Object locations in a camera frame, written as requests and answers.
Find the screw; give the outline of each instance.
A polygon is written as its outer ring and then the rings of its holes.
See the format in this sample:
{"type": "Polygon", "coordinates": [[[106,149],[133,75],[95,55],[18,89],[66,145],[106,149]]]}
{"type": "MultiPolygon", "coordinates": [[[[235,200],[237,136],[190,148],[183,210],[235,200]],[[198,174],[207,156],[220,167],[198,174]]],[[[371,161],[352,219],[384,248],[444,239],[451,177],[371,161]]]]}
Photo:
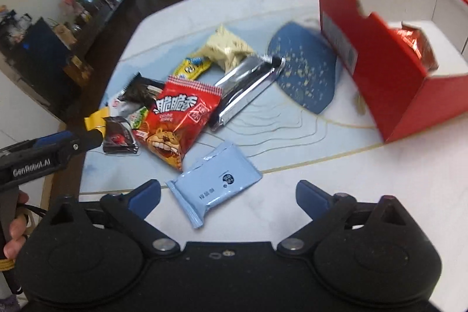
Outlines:
{"type": "Polygon", "coordinates": [[[221,254],[220,253],[210,253],[208,256],[211,259],[221,259],[221,254]]]}
{"type": "Polygon", "coordinates": [[[299,238],[286,238],[281,241],[281,245],[287,250],[295,251],[304,247],[304,241],[299,238]]]}
{"type": "Polygon", "coordinates": [[[158,251],[169,251],[175,247],[176,243],[170,238],[159,238],[153,242],[153,247],[158,251]]]}
{"type": "Polygon", "coordinates": [[[235,252],[233,250],[224,250],[223,255],[225,257],[233,257],[233,256],[235,256],[235,252]]]}

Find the red foil wrapper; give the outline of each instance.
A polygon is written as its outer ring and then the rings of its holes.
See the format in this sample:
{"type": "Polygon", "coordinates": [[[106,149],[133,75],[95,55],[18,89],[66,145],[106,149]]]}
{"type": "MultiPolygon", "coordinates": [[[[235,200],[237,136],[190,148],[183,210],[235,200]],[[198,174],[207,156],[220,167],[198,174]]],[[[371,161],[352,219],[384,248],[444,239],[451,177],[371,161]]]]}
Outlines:
{"type": "Polygon", "coordinates": [[[394,31],[416,53],[416,56],[421,60],[422,65],[427,71],[438,68],[438,63],[432,52],[429,40],[423,31],[409,25],[403,25],[402,28],[394,28],[394,31]]]}

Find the yellow candy wrapper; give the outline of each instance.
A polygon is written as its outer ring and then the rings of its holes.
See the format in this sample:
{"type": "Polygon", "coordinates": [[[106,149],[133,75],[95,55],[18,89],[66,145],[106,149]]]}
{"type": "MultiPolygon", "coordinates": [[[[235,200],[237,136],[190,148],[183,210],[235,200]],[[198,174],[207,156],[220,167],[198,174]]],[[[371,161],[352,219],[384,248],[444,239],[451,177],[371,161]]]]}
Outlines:
{"type": "Polygon", "coordinates": [[[173,75],[186,80],[195,80],[200,74],[211,66],[206,57],[187,57],[174,71],[173,75]]]}
{"type": "Polygon", "coordinates": [[[92,113],[88,118],[85,118],[86,130],[90,131],[94,128],[97,128],[102,136],[106,135],[106,121],[104,118],[109,116],[109,108],[103,107],[101,110],[98,110],[92,113]]]}
{"type": "Polygon", "coordinates": [[[249,44],[221,25],[205,45],[192,53],[190,57],[207,57],[228,73],[252,53],[255,51],[249,44]]]}

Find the yellow tag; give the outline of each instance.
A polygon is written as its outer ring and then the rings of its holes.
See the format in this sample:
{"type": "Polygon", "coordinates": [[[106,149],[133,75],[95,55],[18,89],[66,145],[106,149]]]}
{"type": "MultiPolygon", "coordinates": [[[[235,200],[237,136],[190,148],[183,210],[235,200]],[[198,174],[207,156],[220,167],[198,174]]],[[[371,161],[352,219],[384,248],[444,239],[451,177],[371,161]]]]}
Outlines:
{"type": "Polygon", "coordinates": [[[205,57],[187,57],[174,71],[173,75],[186,80],[194,80],[211,66],[211,61],[205,57]]]}
{"type": "Polygon", "coordinates": [[[92,113],[88,118],[85,118],[86,130],[93,130],[97,128],[102,136],[106,135],[106,121],[103,118],[109,116],[109,107],[103,107],[101,110],[98,110],[92,113]]]}

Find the silver foil wrapper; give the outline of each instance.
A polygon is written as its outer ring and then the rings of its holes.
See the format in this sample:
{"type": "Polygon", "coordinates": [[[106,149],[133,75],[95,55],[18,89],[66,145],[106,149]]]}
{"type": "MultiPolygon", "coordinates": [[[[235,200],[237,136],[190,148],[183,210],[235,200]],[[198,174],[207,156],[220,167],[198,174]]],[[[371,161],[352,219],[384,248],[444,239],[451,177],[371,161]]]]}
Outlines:
{"type": "Polygon", "coordinates": [[[219,127],[225,126],[275,82],[285,64],[284,57],[251,54],[219,80],[215,85],[223,89],[223,97],[211,115],[209,121],[211,129],[216,131],[219,127]]]}

